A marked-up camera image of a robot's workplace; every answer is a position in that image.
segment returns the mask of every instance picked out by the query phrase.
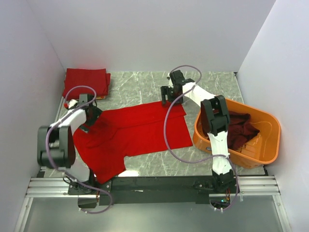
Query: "orange laundry basket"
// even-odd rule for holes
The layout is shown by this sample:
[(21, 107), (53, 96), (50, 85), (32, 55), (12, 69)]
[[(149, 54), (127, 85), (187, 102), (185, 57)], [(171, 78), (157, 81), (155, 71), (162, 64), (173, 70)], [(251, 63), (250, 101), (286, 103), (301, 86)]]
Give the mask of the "orange laundry basket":
[[(230, 99), (226, 99), (226, 104), (229, 111), (250, 114), (250, 123), (260, 130), (257, 136), (237, 151), (228, 150), (232, 162), (244, 168), (255, 168), (275, 161), (281, 131), (278, 120), (271, 114)], [(198, 149), (211, 153), (211, 143), (208, 136), (203, 133), (200, 120), (199, 112), (194, 125), (193, 143)]]

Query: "red cloth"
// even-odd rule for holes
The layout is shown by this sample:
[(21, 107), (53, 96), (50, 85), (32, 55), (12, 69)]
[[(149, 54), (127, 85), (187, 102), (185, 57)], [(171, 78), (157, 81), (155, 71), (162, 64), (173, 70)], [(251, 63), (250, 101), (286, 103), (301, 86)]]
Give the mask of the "red cloth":
[(246, 142), (253, 139), (260, 130), (250, 124), (250, 114), (241, 114), (229, 111), (230, 124), (227, 133), (227, 146), (232, 150), (237, 150)]
[[(96, 91), (98, 97), (107, 96), (110, 82), (111, 74), (106, 73), (105, 69), (67, 69), (62, 96), (65, 97), (75, 86), (89, 86)], [(79, 99), (81, 93), (93, 94), (88, 88), (77, 88), (70, 93), (67, 100)]]
[[(163, 137), (167, 110), (159, 101), (103, 111), (88, 133), (76, 130), (74, 144), (100, 183), (126, 169), (125, 156), (167, 150)], [(185, 114), (181, 105), (169, 114), (167, 138), (172, 149), (192, 146)]]

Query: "purple cable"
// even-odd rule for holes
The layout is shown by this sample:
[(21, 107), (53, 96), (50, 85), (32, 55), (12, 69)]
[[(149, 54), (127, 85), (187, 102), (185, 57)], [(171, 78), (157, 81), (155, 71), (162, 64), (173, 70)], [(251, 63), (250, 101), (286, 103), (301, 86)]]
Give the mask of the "purple cable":
[(199, 72), (199, 78), (198, 78), (198, 80), (196, 81), (196, 84), (195, 84), (190, 90), (188, 90), (188, 91), (186, 91), (185, 93), (179, 95), (179, 96), (171, 103), (171, 105), (169, 106), (169, 109), (168, 109), (168, 111), (167, 111), (167, 113), (166, 113), (166, 116), (165, 116), (165, 119), (164, 119), (164, 127), (163, 127), (164, 141), (165, 141), (166, 147), (168, 148), (168, 150), (169, 150), (169, 152), (172, 154), (172, 156), (175, 157), (176, 159), (178, 159), (179, 161), (184, 162), (184, 163), (200, 163), (200, 162), (203, 162), (203, 161), (206, 161), (206, 160), (213, 159), (214, 157), (225, 157), (225, 158), (227, 158), (227, 160), (228, 160), (229, 163), (231, 164), (232, 170), (233, 170), (234, 173), (235, 173), (235, 178), (236, 178), (236, 194), (235, 194), (235, 197), (234, 197), (234, 199), (232, 200), (231, 204), (230, 204), (228, 207), (226, 207), (225, 209), (223, 209), (223, 210), (226, 210), (226, 209), (230, 208), (230, 207), (235, 203), (235, 200), (236, 200), (236, 198), (237, 198), (238, 191), (239, 191), (239, 183), (238, 183), (237, 171), (236, 171), (235, 165), (232, 163), (232, 161), (231, 161), (227, 156), (225, 156), (225, 155), (212, 155), (212, 156), (210, 156), (210, 157), (203, 158), (203, 159), (198, 160), (198, 161), (184, 160), (184, 159), (179, 158), (179, 157), (172, 151), (172, 149), (170, 148), (169, 143), (168, 143), (168, 139), (167, 139), (167, 135), (166, 135), (166, 126), (167, 126), (167, 123), (168, 123), (169, 113), (170, 113), (170, 111), (172, 110), (173, 105), (174, 105), (181, 97), (183, 97), (184, 95), (186, 95), (187, 93), (189, 93), (190, 91), (192, 91), (192, 90), (196, 87), (197, 83), (202, 79), (202, 72), (201, 72), (198, 68), (196, 68), (196, 67), (194, 67), (194, 66), (192, 66), (192, 65), (186, 65), (186, 64), (184, 64), (184, 65), (178, 66), (178, 67), (174, 68), (172, 71), (170, 71), (169, 73), (171, 73), (171, 72), (173, 72), (173, 71), (175, 71), (176, 69), (181, 68), (181, 67), (190, 67), (190, 68), (193, 68), (193, 69), (197, 70), (197, 71)]
[(89, 105), (90, 103), (94, 102), (94, 100), (96, 99), (97, 93), (96, 93), (96, 91), (95, 91), (93, 88), (91, 88), (91, 87), (89, 87), (89, 86), (76, 86), (76, 87), (70, 89), (69, 92), (66, 94), (65, 101), (67, 102), (67, 98), (68, 98), (69, 94), (72, 92), (72, 90), (74, 90), (74, 89), (76, 89), (76, 88), (81, 88), (81, 87), (88, 88), (88, 89), (92, 90), (93, 93), (94, 93), (93, 99), (92, 99), (91, 101), (86, 102), (85, 104), (82, 104), (82, 105), (78, 106), (77, 108), (73, 109), (70, 113), (68, 113), (65, 117), (63, 117), (59, 122), (57, 122), (55, 125), (53, 125), (53, 126), (47, 131), (47, 135), (46, 135), (46, 139), (45, 139), (45, 147), (46, 147), (46, 153), (47, 153), (47, 156), (48, 156), (49, 163), (52, 165), (52, 167), (53, 167), (54, 169), (56, 169), (56, 170), (59, 171), (59, 172), (63, 172), (65, 175), (67, 175), (67, 176), (70, 177), (71, 179), (76, 180), (76, 182), (79, 183), (80, 185), (82, 185), (82, 186), (84, 186), (84, 187), (86, 187), (86, 188), (88, 188), (88, 189), (93, 189), (93, 190), (99, 191), (99, 192), (101, 192), (101, 193), (103, 193), (103, 194), (106, 194), (106, 195), (108, 195), (108, 196), (110, 197), (110, 200), (111, 200), (111, 201), (110, 201), (110, 204), (109, 204), (105, 209), (103, 209), (103, 210), (101, 210), (101, 211), (91, 212), (91, 211), (86, 211), (86, 210), (84, 210), (84, 209), (81, 209), (83, 212), (88, 213), (88, 214), (100, 214), (100, 213), (103, 213), (103, 212), (107, 211), (107, 210), (113, 205), (113, 198), (112, 198), (112, 195), (111, 195), (108, 191), (105, 191), (105, 190), (102, 190), (102, 189), (100, 189), (100, 188), (96, 188), (96, 187), (93, 187), (93, 186), (84, 184), (83, 182), (79, 181), (75, 176), (71, 175), (70, 173), (67, 173), (65, 170), (64, 170), (64, 171), (59, 170), (59, 167), (57, 167), (57, 165), (55, 164), (55, 162), (54, 162), (54, 160), (53, 160), (53, 158), (52, 158), (52, 156), (51, 156), (51, 154), (50, 154), (50, 149), (49, 149), (49, 136), (50, 136), (51, 132), (53, 131), (53, 129), (55, 129), (56, 127), (58, 127), (59, 124), (61, 124), (63, 121), (65, 121), (65, 120), (66, 120), (68, 117), (70, 117), (74, 112), (76, 112), (77, 110), (83, 108), (84, 106)]

